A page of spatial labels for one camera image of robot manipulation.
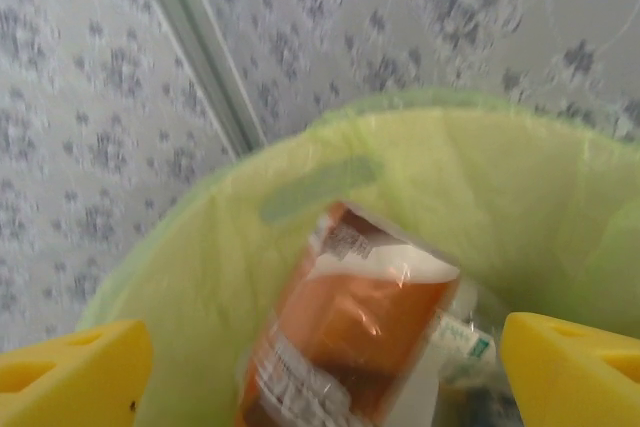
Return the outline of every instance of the crumpled plastic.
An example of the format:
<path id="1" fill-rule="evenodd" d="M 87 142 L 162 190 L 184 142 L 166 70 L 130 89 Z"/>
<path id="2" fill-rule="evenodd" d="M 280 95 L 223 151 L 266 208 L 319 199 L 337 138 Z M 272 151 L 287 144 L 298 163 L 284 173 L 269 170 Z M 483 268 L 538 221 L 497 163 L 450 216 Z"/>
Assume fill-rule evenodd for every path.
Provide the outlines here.
<path id="1" fill-rule="evenodd" d="M 353 200 L 514 310 L 640 337 L 640 150 L 478 93 L 381 95 L 202 180 L 79 328 L 146 322 L 136 425 L 232 425 L 234 374 L 311 232 Z"/>

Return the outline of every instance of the orange food package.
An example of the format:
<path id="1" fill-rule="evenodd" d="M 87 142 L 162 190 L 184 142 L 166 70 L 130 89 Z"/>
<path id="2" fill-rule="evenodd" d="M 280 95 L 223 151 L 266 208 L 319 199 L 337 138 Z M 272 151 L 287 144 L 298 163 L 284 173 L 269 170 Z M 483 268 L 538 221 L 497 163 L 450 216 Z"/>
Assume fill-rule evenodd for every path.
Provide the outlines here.
<path id="1" fill-rule="evenodd" d="M 235 427 L 380 425 L 459 270 L 337 202 L 251 353 Z"/>

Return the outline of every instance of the green trash bag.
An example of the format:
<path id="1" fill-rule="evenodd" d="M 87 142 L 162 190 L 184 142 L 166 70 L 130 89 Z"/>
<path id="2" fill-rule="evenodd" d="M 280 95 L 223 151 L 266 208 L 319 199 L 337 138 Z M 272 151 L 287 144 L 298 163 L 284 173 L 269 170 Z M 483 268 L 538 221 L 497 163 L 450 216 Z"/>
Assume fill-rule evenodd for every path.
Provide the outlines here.
<path id="1" fill-rule="evenodd" d="M 137 425 L 232 425 L 239 359 L 337 197 L 514 309 L 640 336 L 637 147 L 478 94 L 379 96 L 200 182 L 101 285 L 79 328 L 152 335 Z"/>

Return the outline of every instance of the patterned wallpaper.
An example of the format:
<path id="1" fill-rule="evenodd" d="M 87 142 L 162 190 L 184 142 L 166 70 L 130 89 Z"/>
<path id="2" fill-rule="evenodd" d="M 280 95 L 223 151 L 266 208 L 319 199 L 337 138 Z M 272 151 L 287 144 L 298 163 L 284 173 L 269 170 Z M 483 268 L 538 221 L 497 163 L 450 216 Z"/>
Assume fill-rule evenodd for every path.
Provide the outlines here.
<path id="1" fill-rule="evenodd" d="M 176 52 L 153 0 L 0 0 L 0 352 L 71 330 L 232 160 Z"/>
<path id="2" fill-rule="evenodd" d="M 209 2 L 271 140 L 357 96 L 428 85 L 638 136 L 640 0 Z"/>

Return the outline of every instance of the gray floral wallpaper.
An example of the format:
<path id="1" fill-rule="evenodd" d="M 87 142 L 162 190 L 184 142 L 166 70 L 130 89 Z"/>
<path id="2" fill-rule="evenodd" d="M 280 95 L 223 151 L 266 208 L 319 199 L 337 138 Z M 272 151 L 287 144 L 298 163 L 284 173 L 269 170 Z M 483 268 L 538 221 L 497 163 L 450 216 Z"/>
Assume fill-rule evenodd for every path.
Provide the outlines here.
<path id="1" fill-rule="evenodd" d="M 72 330 L 233 160 L 191 79 L 153 0 L 0 0 L 0 352 Z"/>
<path id="2" fill-rule="evenodd" d="M 371 92 L 504 94 L 633 140 L 640 0 L 208 0 L 271 139 Z"/>

